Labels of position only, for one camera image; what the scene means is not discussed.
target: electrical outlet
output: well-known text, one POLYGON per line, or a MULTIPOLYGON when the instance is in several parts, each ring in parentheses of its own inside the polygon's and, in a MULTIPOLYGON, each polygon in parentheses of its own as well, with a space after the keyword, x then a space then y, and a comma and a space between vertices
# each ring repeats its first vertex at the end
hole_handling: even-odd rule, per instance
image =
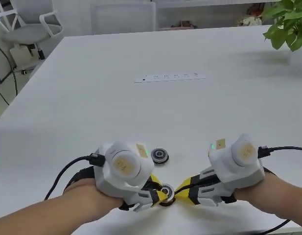
POLYGON ((190 73, 165 73, 156 75, 146 75, 143 78, 138 78, 135 83, 141 82, 163 82, 163 81, 181 81, 181 80, 197 80, 206 79, 197 72, 190 73))

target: green leaf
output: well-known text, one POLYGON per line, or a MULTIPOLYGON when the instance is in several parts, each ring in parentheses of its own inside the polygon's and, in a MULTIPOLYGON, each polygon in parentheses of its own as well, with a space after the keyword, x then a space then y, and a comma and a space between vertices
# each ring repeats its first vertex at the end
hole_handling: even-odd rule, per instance
POLYGON ((291 46, 290 46, 290 50, 291 51, 295 51, 298 50, 302 47, 302 44, 300 44, 300 42, 298 42, 298 40, 296 40, 291 46))
POLYGON ((290 46, 291 51, 298 50, 302 47, 302 32, 298 33, 296 41, 290 46))
POLYGON ((290 30, 299 21, 299 19, 285 20, 283 22, 283 28, 285 30, 290 30))
POLYGON ((275 18, 276 14, 281 14, 286 13, 288 10, 285 9, 284 7, 271 7, 271 8, 266 8, 263 13, 262 16, 265 18, 275 18))
POLYGON ((291 33, 286 37, 286 43, 288 47, 290 48, 293 42, 296 40, 297 36, 295 33, 291 33))
POLYGON ((266 33, 264 33, 263 35, 265 36, 265 38, 267 39, 271 39, 274 36, 275 31, 277 31, 279 28, 277 27, 277 25, 272 25, 269 27, 268 31, 266 33))
POLYGON ((273 48, 278 50, 282 46, 282 44, 284 44, 284 42, 286 41, 287 36, 288 36, 287 31, 277 28, 274 31, 273 35, 271 35, 271 39, 270 39, 273 48))
POLYGON ((293 10, 294 8, 294 3, 291 0, 282 0, 280 3, 288 10, 293 10))
POLYGON ((295 3, 296 11, 302 11, 302 1, 295 3))
POLYGON ((302 12, 287 12, 284 14, 285 20, 291 20, 291 19, 299 19, 302 18, 302 12))

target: chair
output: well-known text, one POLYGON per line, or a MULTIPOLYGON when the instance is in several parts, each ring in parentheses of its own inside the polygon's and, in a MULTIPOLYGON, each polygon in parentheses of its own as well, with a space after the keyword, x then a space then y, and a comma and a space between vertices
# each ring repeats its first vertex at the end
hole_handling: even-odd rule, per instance
POLYGON ((15 14, 10 30, 0 20, 1 26, 6 31, 2 40, 27 46, 35 45, 40 59, 44 60, 45 56, 39 43, 63 32, 53 1, 12 0, 11 3, 14 10, 0 13, 0 19, 15 14), (21 27, 15 28, 17 22, 21 27))
POLYGON ((91 3, 92 34, 156 31, 155 2, 91 3))

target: forearm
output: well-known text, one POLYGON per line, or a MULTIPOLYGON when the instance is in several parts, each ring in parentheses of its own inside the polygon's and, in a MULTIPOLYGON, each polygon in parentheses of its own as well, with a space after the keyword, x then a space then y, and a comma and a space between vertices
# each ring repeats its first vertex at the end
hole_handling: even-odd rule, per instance
POLYGON ((237 189, 237 200, 248 201, 263 212, 290 219, 302 226, 302 188, 291 185, 273 174, 255 186, 237 189))
POLYGON ((76 200, 64 195, 0 218, 0 235, 70 235, 85 222, 76 200))
POLYGON ((302 226, 302 188, 293 187, 291 194, 285 201, 286 218, 302 226))

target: white table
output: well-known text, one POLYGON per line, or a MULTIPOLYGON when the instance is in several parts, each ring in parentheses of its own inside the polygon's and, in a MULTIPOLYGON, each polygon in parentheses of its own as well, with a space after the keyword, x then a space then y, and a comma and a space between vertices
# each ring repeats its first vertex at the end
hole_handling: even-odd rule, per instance
MULTIPOLYGON (((260 145, 302 146, 302 71, 289 51, 264 42, 267 27, 220 28, 65 38, 0 118, 0 216, 41 201, 62 167, 115 140, 163 147, 154 170, 177 187, 207 168, 211 140, 249 133, 260 145), (134 83, 165 72, 205 80, 134 83)), ((302 187, 302 153, 263 160, 302 187)), ((52 196, 61 194, 73 166, 52 196)), ((115 210, 76 235, 232 234, 282 222, 249 204, 175 204, 141 213, 115 210)), ((289 223, 283 231, 302 231, 289 223)))

